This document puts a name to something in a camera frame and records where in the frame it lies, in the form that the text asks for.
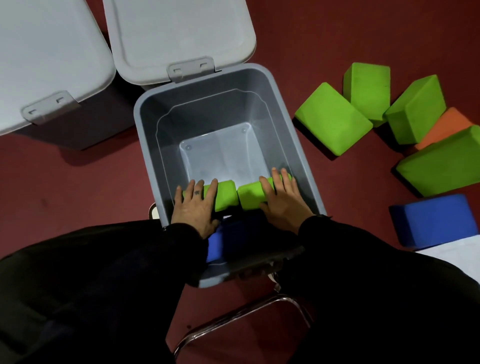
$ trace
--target chrome chair leg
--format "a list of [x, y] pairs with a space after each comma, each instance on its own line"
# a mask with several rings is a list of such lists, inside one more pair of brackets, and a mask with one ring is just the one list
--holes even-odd
[[180, 353], [180, 350], [182, 350], [185, 347], [185, 345], [187, 345], [188, 343], [194, 340], [197, 340], [203, 335], [206, 335], [212, 331], [215, 331], [218, 328], [225, 326], [226, 324], [236, 321], [239, 318], [245, 317], [275, 302], [291, 303], [300, 311], [303, 319], [305, 320], [305, 323], [307, 324], [307, 327], [310, 328], [312, 326], [313, 321], [309, 313], [303, 308], [303, 306], [295, 298], [287, 296], [286, 294], [274, 293], [264, 298], [261, 298], [257, 301], [248, 303], [237, 310], [231, 311], [210, 322], [207, 322], [204, 325], [194, 328], [178, 343], [177, 347], [175, 348], [175, 351], [173, 352], [173, 356], [175, 357], [175, 359], [177, 359]]

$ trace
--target left hand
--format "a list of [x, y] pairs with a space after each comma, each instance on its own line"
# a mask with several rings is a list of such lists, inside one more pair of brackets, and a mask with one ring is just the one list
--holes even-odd
[[185, 190], [185, 197], [182, 202], [182, 190], [178, 186], [175, 191], [175, 206], [171, 223], [180, 222], [193, 226], [202, 239], [212, 235], [220, 224], [218, 220], [212, 221], [217, 187], [218, 180], [215, 178], [208, 188], [205, 199], [202, 199], [204, 181], [199, 180], [195, 185], [195, 180], [191, 180]]

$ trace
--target hand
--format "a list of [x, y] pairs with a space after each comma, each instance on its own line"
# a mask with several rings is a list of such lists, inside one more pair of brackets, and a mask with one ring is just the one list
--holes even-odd
[[285, 168], [282, 168], [283, 181], [276, 168], [272, 168], [272, 178], [276, 194], [267, 178], [260, 177], [260, 183], [268, 202], [268, 205], [261, 203], [260, 209], [273, 226], [298, 235], [300, 225], [315, 214], [300, 196], [297, 180], [292, 178], [290, 181]]
[[195, 185], [195, 180], [191, 180], [185, 190], [182, 202], [182, 191], [178, 186], [175, 191], [175, 206], [171, 223], [181, 222], [193, 226], [202, 239], [212, 235], [220, 224], [218, 220], [211, 221], [217, 187], [218, 180], [215, 178], [210, 184], [205, 199], [202, 200], [204, 181], [199, 180]]

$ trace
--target blue yoga block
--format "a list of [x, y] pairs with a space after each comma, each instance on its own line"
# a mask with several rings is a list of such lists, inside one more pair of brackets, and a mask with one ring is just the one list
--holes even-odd
[[427, 248], [479, 233], [463, 194], [390, 206], [389, 210], [403, 246]]

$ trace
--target lid hinge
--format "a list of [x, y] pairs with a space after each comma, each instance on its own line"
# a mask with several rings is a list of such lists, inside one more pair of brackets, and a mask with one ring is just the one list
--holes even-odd
[[20, 112], [28, 122], [35, 125], [42, 125], [79, 107], [80, 104], [68, 91], [59, 91], [23, 107]]
[[172, 82], [180, 83], [196, 77], [215, 72], [212, 57], [201, 57], [194, 60], [172, 63], [167, 66], [167, 73]]

